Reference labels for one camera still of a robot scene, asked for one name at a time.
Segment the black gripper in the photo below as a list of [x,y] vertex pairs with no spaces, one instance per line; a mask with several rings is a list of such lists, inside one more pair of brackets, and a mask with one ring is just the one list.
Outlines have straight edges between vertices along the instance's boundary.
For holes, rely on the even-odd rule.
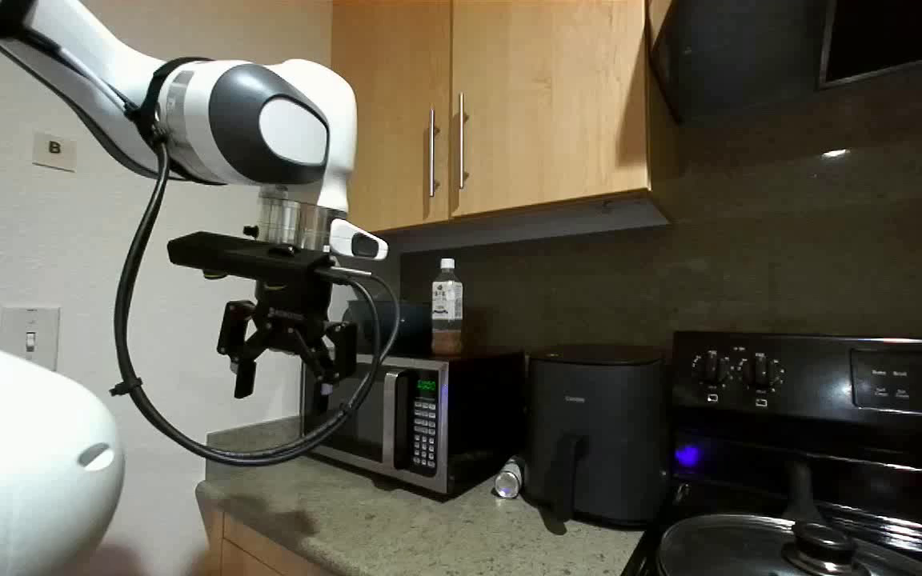
[[218,333],[218,354],[231,360],[234,396],[245,399],[256,392],[258,342],[245,338],[250,322],[262,342],[301,338],[308,368],[308,399],[318,403],[341,377],[354,374],[354,324],[325,324],[328,286],[291,281],[256,286],[256,311],[250,301],[227,301]]

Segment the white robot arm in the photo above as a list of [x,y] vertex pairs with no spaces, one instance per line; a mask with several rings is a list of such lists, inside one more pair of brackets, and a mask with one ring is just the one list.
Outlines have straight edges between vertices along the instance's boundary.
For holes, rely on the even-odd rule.
[[[252,183],[298,228],[252,242],[188,234],[169,261],[241,276],[220,354],[238,388],[269,354],[304,360],[320,386],[354,373],[354,329],[325,318],[335,269],[363,234],[349,219],[354,94],[315,60],[161,60],[115,39],[79,0],[0,0],[0,53],[57,94],[127,170],[172,179]],[[125,479],[118,426],[102,396],[15,354],[0,354],[0,576],[54,576],[106,535]]]

